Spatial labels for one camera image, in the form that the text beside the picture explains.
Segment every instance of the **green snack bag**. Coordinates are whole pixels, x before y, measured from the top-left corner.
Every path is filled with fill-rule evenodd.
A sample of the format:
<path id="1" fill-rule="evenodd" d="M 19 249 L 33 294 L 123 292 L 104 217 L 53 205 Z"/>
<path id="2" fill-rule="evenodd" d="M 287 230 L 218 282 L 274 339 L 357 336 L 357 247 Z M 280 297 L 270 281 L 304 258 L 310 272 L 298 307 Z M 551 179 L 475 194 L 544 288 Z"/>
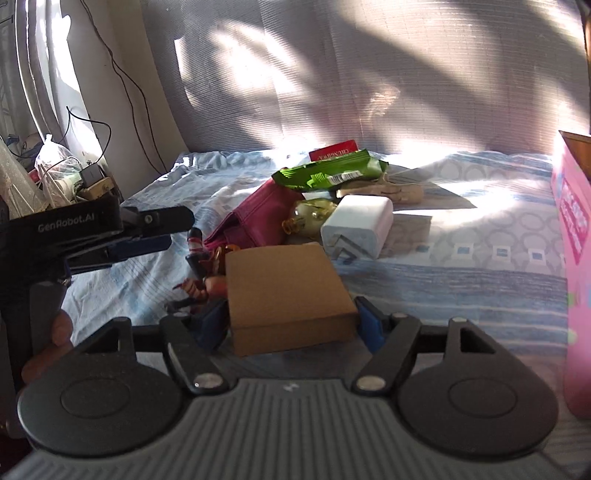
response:
<path id="1" fill-rule="evenodd" d="M 377 179 L 387 168 L 387 162 L 371 157 L 367 150 L 359 150 L 341 157 L 279 170 L 272 178 L 284 187 L 310 192 L 332 189 L 354 179 Z"/>

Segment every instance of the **circular pad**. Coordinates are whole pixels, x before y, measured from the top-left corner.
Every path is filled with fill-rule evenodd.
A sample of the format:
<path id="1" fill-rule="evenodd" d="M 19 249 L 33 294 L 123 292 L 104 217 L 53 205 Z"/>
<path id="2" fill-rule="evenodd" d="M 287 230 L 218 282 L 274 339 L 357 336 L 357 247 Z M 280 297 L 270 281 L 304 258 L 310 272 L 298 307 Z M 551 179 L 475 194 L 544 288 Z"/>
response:
<path id="1" fill-rule="evenodd" d="M 398 408 L 417 437 L 473 459 L 524 455 L 552 431 L 558 404 L 525 365 L 496 355 L 446 359 L 406 380 Z"/>
<path id="2" fill-rule="evenodd" d="M 129 452 L 177 420 L 182 394 L 134 356 L 93 353 L 63 358 L 27 387 L 18 415 L 29 438 L 54 453 L 100 457 Z"/>
<path id="3" fill-rule="evenodd" d="M 511 387 L 488 378 L 470 378 L 452 385 L 449 400 L 461 413 L 482 419 L 508 414 L 517 403 Z"/>
<path id="4" fill-rule="evenodd" d="M 68 413 L 81 419 L 114 415 L 129 403 L 129 388 L 112 378 L 88 378 L 70 385 L 61 394 Z"/>

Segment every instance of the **cardboard box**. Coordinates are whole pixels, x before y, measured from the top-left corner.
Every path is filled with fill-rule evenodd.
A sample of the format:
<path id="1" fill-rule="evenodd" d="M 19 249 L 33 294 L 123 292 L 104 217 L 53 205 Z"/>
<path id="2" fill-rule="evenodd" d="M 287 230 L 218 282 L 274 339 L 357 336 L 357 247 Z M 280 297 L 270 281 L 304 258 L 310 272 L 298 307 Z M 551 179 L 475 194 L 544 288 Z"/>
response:
<path id="1" fill-rule="evenodd" d="M 558 207 L 568 285 L 569 345 L 564 397 L 577 417 L 591 418 L 591 137 L 560 132 L 552 190 Z"/>
<path id="2" fill-rule="evenodd" d="M 239 356 L 356 336 L 357 308 L 319 244 L 232 252 L 226 275 Z"/>

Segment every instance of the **black cable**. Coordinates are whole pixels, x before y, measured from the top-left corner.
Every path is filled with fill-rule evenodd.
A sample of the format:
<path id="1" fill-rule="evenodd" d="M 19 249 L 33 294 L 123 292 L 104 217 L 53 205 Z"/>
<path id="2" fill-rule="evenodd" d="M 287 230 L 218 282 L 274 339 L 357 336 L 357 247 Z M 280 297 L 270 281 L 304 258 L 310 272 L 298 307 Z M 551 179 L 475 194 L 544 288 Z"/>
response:
<path id="1" fill-rule="evenodd" d="M 97 163 L 101 158 L 103 158 L 103 156 L 105 155 L 105 152 L 107 151 L 107 148 L 109 148 L 109 143 L 111 143 L 111 135 L 113 134 L 113 129 L 106 122 L 101 122 L 100 120 L 91 120 L 90 118 L 82 118 L 81 116 L 75 115 L 74 113 L 72 113 L 72 110 L 70 110 L 70 107 L 68 107 L 68 106 L 66 107 L 66 110 L 68 110 L 68 118 L 73 116 L 74 118 L 77 118 L 78 120 L 82 120 L 83 122 L 104 125 L 105 127 L 107 127 L 109 129 L 109 138 L 107 138 L 107 143 L 105 144 L 105 147 L 103 148 L 103 151 L 100 154 L 99 159 L 97 161 L 93 162 L 93 163 Z"/>
<path id="2" fill-rule="evenodd" d="M 8 149 L 8 151 L 9 151 L 9 152 L 10 152 L 12 155 L 14 155 L 15 157 L 18 157 L 18 158 L 26 158 L 26 159 L 28 159 L 28 160 L 31 160 L 32 158 L 35 158 L 35 156 L 33 156 L 33 155 L 31 155 L 30 157 L 25 157 L 25 156 L 23 156 L 23 155 L 19 155 L 18 153 L 14 153 L 12 150 L 10 150 L 10 147 L 7 147 L 7 149 Z"/>
<path id="3" fill-rule="evenodd" d="M 156 153 L 158 154 L 158 158 L 160 159 L 160 162 L 162 163 L 162 165 L 164 167 L 164 171 L 166 172 L 167 171 L 166 165 L 164 164 L 164 160 L 162 159 L 162 156 L 160 155 L 160 151 L 158 150 L 158 145 L 156 144 L 156 140 L 154 138 L 154 129 L 152 128 L 152 119 L 150 117 L 150 109 L 148 108 L 148 100 L 146 99 L 146 95 L 145 95 L 144 91 L 142 90 L 142 88 L 135 82 L 135 80 L 133 78 L 131 78 L 129 76 L 129 74 L 123 68 L 121 68 L 121 66 L 115 61 L 115 56 L 113 55 L 113 51 L 111 50 L 111 48 L 109 48 L 109 46 L 107 45 L 107 43 L 104 41 L 104 39 L 101 36 L 98 28 L 96 27 L 95 20 L 92 17 L 92 13 L 90 12 L 90 8 L 88 7 L 88 4 L 86 3 L 86 1 L 85 0 L 80 0 L 80 3 L 82 4 L 82 7 L 84 8 L 84 10 L 86 11 L 86 14 L 88 15 L 88 18 L 90 20 L 90 23 L 92 24 L 92 28 L 95 31 L 96 36 L 98 37 L 98 39 L 100 40 L 100 42 L 103 44 L 103 46 L 107 49 L 107 52 L 109 53 L 109 56 L 111 57 L 111 66 L 113 67 L 113 71 L 119 77 L 119 79 L 121 80 L 121 83 L 123 84 L 123 88 L 125 90 L 125 95 L 127 96 L 127 100 L 129 102 L 129 106 L 131 107 L 131 117 L 132 117 L 133 122 L 134 122 L 135 134 L 138 137 L 138 141 L 139 141 L 139 144 L 142 147 L 142 150 L 144 152 L 144 155 L 148 159 L 148 162 L 151 165 L 151 167 L 159 175 L 162 175 L 162 173 L 150 161 L 150 158 L 148 156 L 148 153 L 146 152 L 146 149 L 144 148 L 144 143 L 142 142 L 142 139 L 139 136 L 138 126 L 137 126 L 137 123 L 136 123 L 136 120 L 135 120 L 134 104 L 131 101 L 131 97 L 129 96 L 129 92 L 127 90 L 127 85 L 125 84 L 125 80 L 121 76 L 121 74 L 117 71 L 117 69 L 119 69 L 121 71 L 121 73 L 123 73 L 123 75 L 125 75 L 131 81 L 131 83 L 133 83 L 135 85 L 135 87 L 139 90 L 139 92 L 140 92 L 140 94 L 141 94 L 141 96 L 142 96 L 142 98 L 144 100 L 144 106 L 145 106 L 146 114 L 147 114 L 147 117 L 148 117 L 148 126 L 150 127 L 150 135 L 152 137 L 152 143 L 154 144 L 154 149 L 156 150 Z"/>
<path id="4" fill-rule="evenodd" d="M 72 115 L 71 115 L 71 112 L 68 110 L 68 126 L 66 128 L 66 133 L 64 133 L 64 136 L 61 138 L 61 140 L 59 142 L 56 142 L 56 143 L 62 143 L 64 141 L 66 135 L 70 131 L 70 125 L 71 124 L 72 124 Z"/>

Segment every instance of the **blue patterned bedsheet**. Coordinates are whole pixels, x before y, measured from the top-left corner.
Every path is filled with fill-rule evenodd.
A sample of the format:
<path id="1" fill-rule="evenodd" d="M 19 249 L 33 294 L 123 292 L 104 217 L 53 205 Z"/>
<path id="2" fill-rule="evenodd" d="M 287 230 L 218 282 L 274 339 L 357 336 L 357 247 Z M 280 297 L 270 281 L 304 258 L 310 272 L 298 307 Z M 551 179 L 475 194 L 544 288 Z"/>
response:
<path id="1" fill-rule="evenodd" d="M 186 205 L 207 234 L 275 170 L 306 157 L 283 151 L 182 155 L 170 173 L 128 205 Z M 381 157 L 398 181 L 424 182 L 426 200 L 420 209 L 396 210 L 379 260 L 335 262 L 349 291 L 385 312 L 404 311 L 429 323 L 446 324 L 456 316 L 476 322 L 561 399 L 567 295 L 550 159 L 457 153 L 424 165 Z M 413 164 L 423 166 L 410 170 Z M 115 316 L 128 316 L 136 325 L 157 322 L 165 301 L 182 297 L 171 288 L 189 275 L 186 254 L 186 237 L 177 234 L 166 252 L 78 275 L 64 302 L 76 322 L 74 341 Z M 238 359 L 230 340 L 215 361 L 243 376 L 350 379 L 368 358 L 355 341 Z M 560 401 L 561 421 L 546 452 L 577 474 L 591 459 L 591 424 L 575 420 Z"/>

